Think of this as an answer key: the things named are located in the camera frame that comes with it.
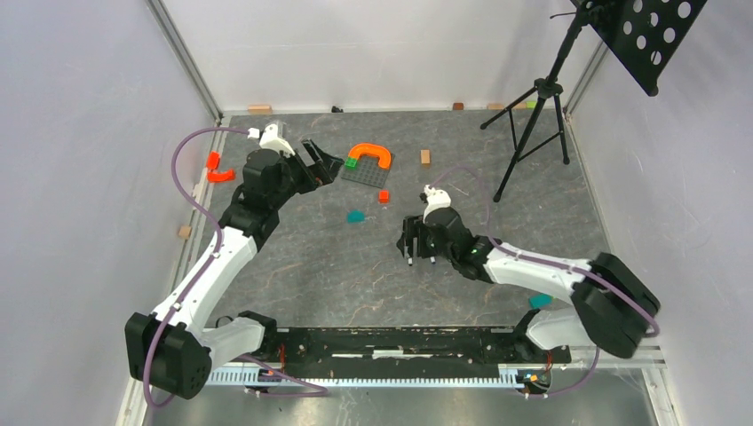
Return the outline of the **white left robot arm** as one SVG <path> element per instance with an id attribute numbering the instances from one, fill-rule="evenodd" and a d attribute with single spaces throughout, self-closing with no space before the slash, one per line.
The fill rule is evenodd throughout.
<path id="1" fill-rule="evenodd" d="M 146 387 L 191 399 L 226 363 L 249 354 L 272 359 L 279 350 L 274 319 L 239 314 L 221 327 L 205 324 L 236 275 L 263 248 L 280 223 L 281 207 L 294 195 L 334 181 L 343 159 L 305 139 L 313 162 L 297 151 L 260 147 L 242 168 L 242 183 L 215 221 L 215 234 L 179 286 L 151 313 L 135 312 L 124 332 L 130 375 Z"/>

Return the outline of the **teal block near right arm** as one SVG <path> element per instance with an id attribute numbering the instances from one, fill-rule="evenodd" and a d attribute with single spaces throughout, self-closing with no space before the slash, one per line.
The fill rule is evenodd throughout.
<path id="1" fill-rule="evenodd" d="M 531 309 L 543 309 L 553 303 L 553 298 L 546 294 L 538 294 L 528 298 L 528 304 Z"/>

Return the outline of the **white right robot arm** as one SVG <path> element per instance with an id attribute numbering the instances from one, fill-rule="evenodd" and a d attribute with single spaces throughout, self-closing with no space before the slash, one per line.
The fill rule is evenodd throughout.
<path id="1" fill-rule="evenodd" d="M 630 359 L 645 338 L 658 333 L 659 299 L 611 253 L 589 260 L 529 252 L 473 234 L 452 208 L 405 217 L 396 247 L 408 263 L 444 258 L 468 280 L 527 288 L 568 303 L 566 309 L 535 311 L 524 320 L 512 348 L 525 362 L 559 346 L 587 343 Z"/>

